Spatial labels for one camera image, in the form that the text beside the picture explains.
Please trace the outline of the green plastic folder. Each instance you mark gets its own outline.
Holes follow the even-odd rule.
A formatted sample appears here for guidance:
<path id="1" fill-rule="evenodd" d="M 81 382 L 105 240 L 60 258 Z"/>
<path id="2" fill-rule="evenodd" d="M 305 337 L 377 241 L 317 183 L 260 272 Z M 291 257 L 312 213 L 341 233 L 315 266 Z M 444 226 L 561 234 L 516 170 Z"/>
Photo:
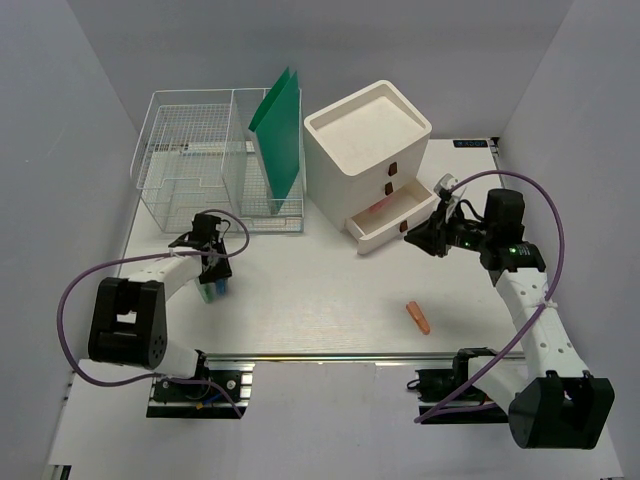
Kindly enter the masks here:
<path id="1" fill-rule="evenodd" d="M 249 134 L 266 183 L 272 215 L 280 212 L 300 168 L 300 89 L 298 74 L 286 68 L 266 93 Z"/>

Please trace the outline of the orange transparent lead case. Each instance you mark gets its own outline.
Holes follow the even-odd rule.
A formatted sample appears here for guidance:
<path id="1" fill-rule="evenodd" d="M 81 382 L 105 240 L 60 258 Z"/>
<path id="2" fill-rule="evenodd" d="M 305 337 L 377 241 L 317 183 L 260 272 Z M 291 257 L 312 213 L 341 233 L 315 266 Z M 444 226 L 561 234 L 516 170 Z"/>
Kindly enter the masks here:
<path id="1" fill-rule="evenodd" d="M 419 329 L 419 331 L 423 335 L 429 335 L 430 332 L 431 332 L 431 327 L 430 327 L 429 322 L 428 322 L 426 316 L 424 315 L 422 309 L 418 305 L 418 303 L 415 302 L 415 301 L 411 301 L 411 302 L 407 303 L 406 304 L 406 310 L 407 310 L 409 316 L 411 317 L 411 319 L 416 324 L 416 326 Z"/>

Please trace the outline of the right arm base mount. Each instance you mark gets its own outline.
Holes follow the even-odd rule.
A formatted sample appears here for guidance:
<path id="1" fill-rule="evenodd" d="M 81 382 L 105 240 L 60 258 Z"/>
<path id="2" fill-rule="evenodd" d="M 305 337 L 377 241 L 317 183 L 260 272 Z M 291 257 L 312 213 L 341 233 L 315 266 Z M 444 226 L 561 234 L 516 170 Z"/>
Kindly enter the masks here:
<path id="1" fill-rule="evenodd" d="M 446 368 L 423 368 L 415 371 L 415 378 L 406 384 L 406 390 L 415 393 L 419 402 L 419 414 L 456 390 L 469 377 L 468 363 L 477 357 L 493 357 L 496 351 L 483 348 L 463 348 Z M 467 388 L 462 394 L 425 419 L 422 425 L 506 424 L 507 415 L 499 407 L 491 407 L 492 399 L 476 387 Z"/>

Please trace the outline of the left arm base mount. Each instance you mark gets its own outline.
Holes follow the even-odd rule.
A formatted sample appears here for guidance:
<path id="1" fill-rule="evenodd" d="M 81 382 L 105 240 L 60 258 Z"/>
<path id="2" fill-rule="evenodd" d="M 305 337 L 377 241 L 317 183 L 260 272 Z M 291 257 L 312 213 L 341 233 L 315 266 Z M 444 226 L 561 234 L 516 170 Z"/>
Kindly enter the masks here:
<path id="1" fill-rule="evenodd" d="M 205 363 L 203 375 L 218 384 L 241 413 L 246 411 L 253 383 L 251 363 Z M 208 384 L 184 385 L 166 379 L 154 380 L 146 417 L 151 419 L 239 420 L 234 407 L 221 391 Z"/>

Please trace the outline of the white drawer cabinet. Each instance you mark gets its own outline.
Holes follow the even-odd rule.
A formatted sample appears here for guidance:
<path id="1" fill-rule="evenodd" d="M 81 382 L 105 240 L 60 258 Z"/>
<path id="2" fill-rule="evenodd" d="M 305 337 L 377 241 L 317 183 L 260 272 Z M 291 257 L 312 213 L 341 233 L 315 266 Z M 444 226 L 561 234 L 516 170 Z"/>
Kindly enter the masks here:
<path id="1" fill-rule="evenodd" d="M 432 132 L 388 80 L 306 116 L 303 126 L 307 194 L 339 231 L 417 177 Z"/>

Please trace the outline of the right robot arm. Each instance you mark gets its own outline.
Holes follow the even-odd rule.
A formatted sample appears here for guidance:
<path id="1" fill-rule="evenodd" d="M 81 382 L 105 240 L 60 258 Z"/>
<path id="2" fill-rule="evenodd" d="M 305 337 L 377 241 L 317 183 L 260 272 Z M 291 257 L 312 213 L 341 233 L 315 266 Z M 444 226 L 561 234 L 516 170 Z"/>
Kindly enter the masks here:
<path id="1" fill-rule="evenodd" d="M 420 417 L 450 413 L 449 402 L 483 392 L 507 417 L 523 449 L 593 449 L 614 402 L 611 382 L 594 376 L 577 354 L 549 299 L 546 264 L 537 246 L 524 240 L 524 198 L 509 189 L 487 194 L 482 216 L 468 219 L 463 199 L 443 190 L 436 210 L 405 240 L 444 257 L 458 247 L 479 254 L 482 267 L 505 303 L 517 330 L 527 373 L 521 375 L 498 352 L 465 348 L 452 363 L 447 394 Z"/>

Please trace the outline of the white bottom drawer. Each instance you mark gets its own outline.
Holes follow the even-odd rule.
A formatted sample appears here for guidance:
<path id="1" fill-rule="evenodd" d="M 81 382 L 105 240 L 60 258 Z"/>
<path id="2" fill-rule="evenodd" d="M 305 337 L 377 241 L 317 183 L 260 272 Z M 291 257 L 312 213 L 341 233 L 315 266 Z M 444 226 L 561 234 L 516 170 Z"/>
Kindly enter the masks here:
<path id="1" fill-rule="evenodd" d="M 437 196 L 413 180 L 389 197 L 390 202 L 381 210 L 368 209 L 349 218 L 345 226 L 357 242 L 357 254 L 366 255 L 387 242 L 405 235 L 409 229 L 424 222 L 434 211 Z"/>

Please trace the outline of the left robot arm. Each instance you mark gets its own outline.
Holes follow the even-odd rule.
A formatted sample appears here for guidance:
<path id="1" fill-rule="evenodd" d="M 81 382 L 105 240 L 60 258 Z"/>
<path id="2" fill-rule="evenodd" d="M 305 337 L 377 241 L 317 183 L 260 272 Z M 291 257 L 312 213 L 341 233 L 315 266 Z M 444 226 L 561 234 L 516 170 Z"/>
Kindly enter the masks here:
<path id="1" fill-rule="evenodd" d="M 205 396 L 212 377 L 204 369 L 204 354 L 169 338 L 166 303 L 189 283 L 206 303 L 226 294 L 232 276 L 224 245 L 229 226 L 218 216 L 198 214 L 191 230 L 169 244 L 181 252 L 198 251 L 198 256 L 169 256 L 128 278 L 102 280 L 88 340 L 90 359 L 177 377 L 177 387 L 188 398 Z"/>

